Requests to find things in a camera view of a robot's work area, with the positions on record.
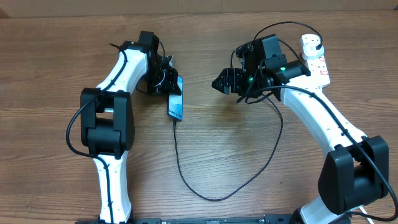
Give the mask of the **Samsung Galaxy smartphone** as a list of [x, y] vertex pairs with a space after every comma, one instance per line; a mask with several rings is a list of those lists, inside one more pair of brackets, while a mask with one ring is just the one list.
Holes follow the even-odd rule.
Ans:
[[178, 87], [181, 90], [180, 95], [170, 94], [167, 104], [167, 114], [178, 121], [183, 119], [183, 78], [178, 76]]

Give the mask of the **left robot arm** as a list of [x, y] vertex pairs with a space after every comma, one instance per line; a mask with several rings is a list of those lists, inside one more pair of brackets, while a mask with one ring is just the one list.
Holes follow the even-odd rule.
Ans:
[[95, 88], [80, 95], [81, 141], [93, 158], [99, 177], [101, 212], [97, 223], [131, 223], [132, 203], [127, 189], [127, 158], [135, 136], [132, 94], [140, 80], [147, 94], [167, 95], [167, 114], [182, 120], [183, 79], [173, 57], [159, 55], [159, 38], [142, 31], [136, 42], [117, 48], [119, 58]]

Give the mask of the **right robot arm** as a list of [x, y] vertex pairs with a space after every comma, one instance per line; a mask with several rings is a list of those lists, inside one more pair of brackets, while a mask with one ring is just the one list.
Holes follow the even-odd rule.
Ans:
[[320, 145], [325, 157], [318, 197], [296, 209], [291, 223], [348, 223], [359, 207], [393, 193], [388, 183], [389, 148], [380, 136], [368, 137], [323, 94], [330, 83], [322, 38], [301, 36], [302, 53], [288, 62], [276, 35], [236, 49], [239, 68], [226, 68], [214, 89], [248, 102], [275, 96], [290, 108]]

